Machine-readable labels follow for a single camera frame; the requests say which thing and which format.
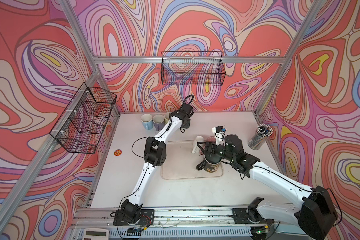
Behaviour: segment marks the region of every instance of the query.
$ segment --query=blue circle pattern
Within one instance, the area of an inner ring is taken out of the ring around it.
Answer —
[[[55,228],[53,228],[53,230],[51,232],[48,232],[46,229],[45,229],[45,221],[51,217],[51,216],[55,216],[57,219],[58,219],[58,222],[55,226]],[[40,221],[39,223],[39,233],[41,236],[43,237],[50,237],[52,235],[54,235],[58,229],[60,228],[60,225],[61,225],[61,212],[59,210],[52,210],[50,212],[48,212]]]

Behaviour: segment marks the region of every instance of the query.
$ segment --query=wire basket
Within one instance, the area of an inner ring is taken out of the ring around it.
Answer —
[[[94,154],[116,97],[105,89],[87,87],[55,139],[67,152]]]
[[[221,51],[163,51],[163,85],[223,85],[225,68]]]

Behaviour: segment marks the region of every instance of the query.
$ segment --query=black mounting plate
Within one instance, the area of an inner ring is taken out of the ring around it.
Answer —
[[[246,213],[247,208],[239,208],[232,209],[232,215],[235,216],[233,219],[235,220],[235,224],[251,224],[250,220],[248,220],[249,216]],[[258,223],[272,224],[275,221],[273,219],[263,219]]]
[[[155,217],[155,210],[154,209],[141,209],[140,215],[145,215],[151,219],[150,225],[154,224],[154,217]],[[140,216],[140,219],[136,225],[144,226],[148,222],[146,217]],[[130,226],[130,224],[124,219],[124,216],[122,215],[119,210],[116,211],[115,218],[113,219],[113,225],[114,226]]]

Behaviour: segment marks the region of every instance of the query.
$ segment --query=table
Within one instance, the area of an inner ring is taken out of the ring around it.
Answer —
[[[91,208],[118,207],[121,198],[129,195],[134,188],[144,160],[132,153],[131,146],[138,138],[154,136],[157,133],[155,129],[143,128],[140,122],[142,114],[121,114]],[[178,130],[169,141],[193,140],[198,135],[206,139],[212,136],[212,128],[216,126],[225,127],[226,135],[236,134],[243,141],[247,153],[258,157],[278,171],[267,144],[259,150],[252,150],[247,145],[247,141],[253,136],[257,127],[252,112],[195,113],[191,117],[190,128],[184,133]],[[134,152],[142,156],[144,145],[145,139],[136,142]],[[120,156],[114,155],[117,149],[122,150]],[[256,197],[263,197],[275,203],[290,203],[283,196],[254,179],[245,177],[241,180],[239,173],[231,166],[222,164],[221,167],[224,171],[221,177],[178,180],[165,180],[158,170],[146,189],[143,206],[233,206],[250,204]]]

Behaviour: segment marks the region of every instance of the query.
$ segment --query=black mug handle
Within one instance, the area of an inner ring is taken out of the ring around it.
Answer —
[[[204,169],[205,166],[206,166],[206,160],[203,160],[201,163],[199,163],[199,164],[196,166],[196,170],[197,170],[197,171],[200,171],[200,170]]]

